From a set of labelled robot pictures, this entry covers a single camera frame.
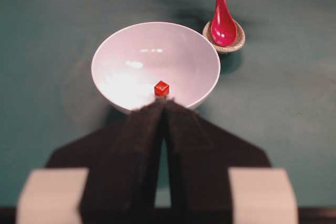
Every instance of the white block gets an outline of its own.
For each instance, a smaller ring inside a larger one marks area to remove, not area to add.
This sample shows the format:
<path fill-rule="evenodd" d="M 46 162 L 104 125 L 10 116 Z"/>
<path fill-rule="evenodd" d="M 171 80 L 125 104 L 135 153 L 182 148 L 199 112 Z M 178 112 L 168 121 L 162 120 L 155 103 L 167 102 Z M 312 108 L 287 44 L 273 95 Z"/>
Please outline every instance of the white block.
<path fill-rule="evenodd" d="M 17 224 L 81 224 L 79 204 L 87 168 L 37 169 L 21 192 Z"/>
<path fill-rule="evenodd" d="M 295 194 L 284 169 L 228 170 L 234 224 L 297 224 Z"/>

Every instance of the red cube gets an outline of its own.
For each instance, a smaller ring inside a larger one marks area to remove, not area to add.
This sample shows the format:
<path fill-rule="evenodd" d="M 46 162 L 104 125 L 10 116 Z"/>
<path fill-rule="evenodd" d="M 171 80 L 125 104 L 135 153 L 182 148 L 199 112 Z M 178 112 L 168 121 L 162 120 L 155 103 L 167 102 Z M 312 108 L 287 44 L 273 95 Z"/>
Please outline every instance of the red cube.
<path fill-rule="evenodd" d="M 169 85 L 163 81 L 159 81 L 154 87 L 154 93 L 159 97 L 165 97 L 169 94 Z"/>

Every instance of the white bowl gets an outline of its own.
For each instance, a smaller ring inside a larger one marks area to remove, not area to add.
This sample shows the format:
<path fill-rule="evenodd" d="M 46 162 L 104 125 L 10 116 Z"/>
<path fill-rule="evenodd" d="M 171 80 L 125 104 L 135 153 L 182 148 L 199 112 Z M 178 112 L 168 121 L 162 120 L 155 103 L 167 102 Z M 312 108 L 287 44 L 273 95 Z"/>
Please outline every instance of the white bowl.
<path fill-rule="evenodd" d="M 215 87 L 221 65 L 213 45 L 196 31 L 165 22 L 141 23 L 108 37 L 94 54 L 91 73 L 100 93 L 123 113 L 155 100 L 154 86 L 170 86 L 168 98 L 199 106 Z"/>

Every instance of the red spoon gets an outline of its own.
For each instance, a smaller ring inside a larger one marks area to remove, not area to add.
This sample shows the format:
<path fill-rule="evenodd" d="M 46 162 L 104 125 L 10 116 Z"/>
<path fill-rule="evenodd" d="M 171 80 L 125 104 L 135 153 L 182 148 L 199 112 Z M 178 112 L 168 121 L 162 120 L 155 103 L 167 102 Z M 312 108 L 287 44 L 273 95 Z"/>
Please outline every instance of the red spoon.
<path fill-rule="evenodd" d="M 227 9 L 226 0 L 216 0 L 211 35 L 214 42 L 221 47 L 231 45 L 237 37 L 237 26 Z"/>

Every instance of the table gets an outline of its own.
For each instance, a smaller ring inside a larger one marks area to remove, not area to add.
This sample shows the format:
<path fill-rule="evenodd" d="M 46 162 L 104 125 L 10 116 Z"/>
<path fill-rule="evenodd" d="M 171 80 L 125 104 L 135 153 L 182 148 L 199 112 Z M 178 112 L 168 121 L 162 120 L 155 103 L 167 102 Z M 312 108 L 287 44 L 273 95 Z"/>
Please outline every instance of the table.
<path fill-rule="evenodd" d="M 284 167 L 300 207 L 336 205 L 335 0 L 227 0 L 246 32 L 197 109 Z M 215 0 L 0 0 L 0 206 L 57 147 L 124 117 L 98 93 L 99 44 L 136 23 L 202 32 Z M 165 147 L 157 206 L 170 203 Z"/>

